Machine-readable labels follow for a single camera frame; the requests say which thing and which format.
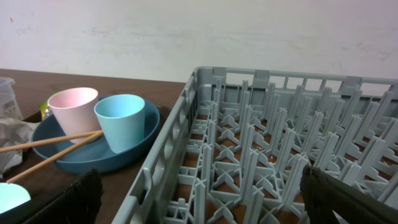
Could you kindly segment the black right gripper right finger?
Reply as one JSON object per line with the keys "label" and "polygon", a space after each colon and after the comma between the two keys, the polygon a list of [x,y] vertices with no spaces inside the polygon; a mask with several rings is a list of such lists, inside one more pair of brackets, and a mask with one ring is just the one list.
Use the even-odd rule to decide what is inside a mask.
{"label": "black right gripper right finger", "polygon": [[397,223],[397,210],[324,173],[305,166],[300,191],[310,223]]}

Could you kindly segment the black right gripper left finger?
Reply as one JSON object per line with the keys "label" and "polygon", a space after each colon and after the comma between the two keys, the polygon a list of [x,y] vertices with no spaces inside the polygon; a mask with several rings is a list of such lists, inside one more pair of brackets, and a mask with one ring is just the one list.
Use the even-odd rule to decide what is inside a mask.
{"label": "black right gripper left finger", "polygon": [[101,207],[103,184],[97,170],[1,214],[1,224],[94,223]]}

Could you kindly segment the light blue bowl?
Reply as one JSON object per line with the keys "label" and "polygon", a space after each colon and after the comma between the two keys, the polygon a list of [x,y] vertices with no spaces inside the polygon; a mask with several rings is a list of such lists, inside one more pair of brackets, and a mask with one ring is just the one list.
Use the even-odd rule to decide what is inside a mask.
{"label": "light blue bowl", "polygon": [[0,185],[0,212],[4,213],[28,202],[31,199],[28,191],[17,184],[1,182]]}

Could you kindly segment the wooden chopstick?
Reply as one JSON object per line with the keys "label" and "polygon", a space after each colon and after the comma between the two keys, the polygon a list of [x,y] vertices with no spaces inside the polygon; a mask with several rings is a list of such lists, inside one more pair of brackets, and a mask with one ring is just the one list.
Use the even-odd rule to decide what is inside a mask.
{"label": "wooden chopstick", "polygon": [[94,141],[95,139],[101,137],[102,135],[103,134],[94,134],[94,135],[91,135],[89,137],[85,137],[84,140],[82,140],[82,141],[80,141],[80,142],[78,142],[78,143],[76,143],[76,144],[74,144],[74,145],[62,150],[61,152],[58,152],[58,153],[54,154],[53,156],[49,157],[48,159],[36,164],[35,166],[25,170],[24,172],[21,172],[20,174],[18,174],[16,176],[8,179],[6,181],[6,183],[7,184],[14,183],[15,181],[17,181],[17,180],[19,180],[19,179],[21,179],[21,178],[33,173],[33,172],[39,170],[39,169],[47,166],[48,164],[58,160],[59,158],[61,158],[61,157],[65,156],[65,155],[73,152],[74,150],[78,149],[79,147],[82,147],[85,144]]}
{"label": "wooden chopstick", "polygon": [[36,146],[42,146],[42,145],[48,145],[56,142],[62,142],[62,141],[68,141],[72,139],[80,139],[84,137],[89,137],[94,134],[103,134],[102,130],[97,130],[97,131],[91,131],[88,133],[82,133],[82,134],[74,134],[74,135],[68,135],[68,136],[61,136],[61,137],[56,137],[56,138],[50,138],[50,139],[44,139],[44,140],[39,140],[39,141],[33,141],[33,142],[28,142],[24,144],[18,144],[15,146],[8,146],[8,147],[2,147],[1,152],[8,152],[8,151],[16,151],[19,149],[25,149],[25,148],[30,148],[30,147],[36,147]]}

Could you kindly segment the yellow green snack wrapper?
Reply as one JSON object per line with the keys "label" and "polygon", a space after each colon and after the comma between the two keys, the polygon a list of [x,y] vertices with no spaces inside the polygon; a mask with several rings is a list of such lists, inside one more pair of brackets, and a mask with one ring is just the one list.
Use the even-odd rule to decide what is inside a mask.
{"label": "yellow green snack wrapper", "polygon": [[52,115],[52,109],[49,106],[49,99],[53,95],[56,95],[57,93],[58,92],[55,92],[49,98],[47,98],[43,103],[40,104],[39,108],[40,108],[40,114],[41,114],[42,121]]}

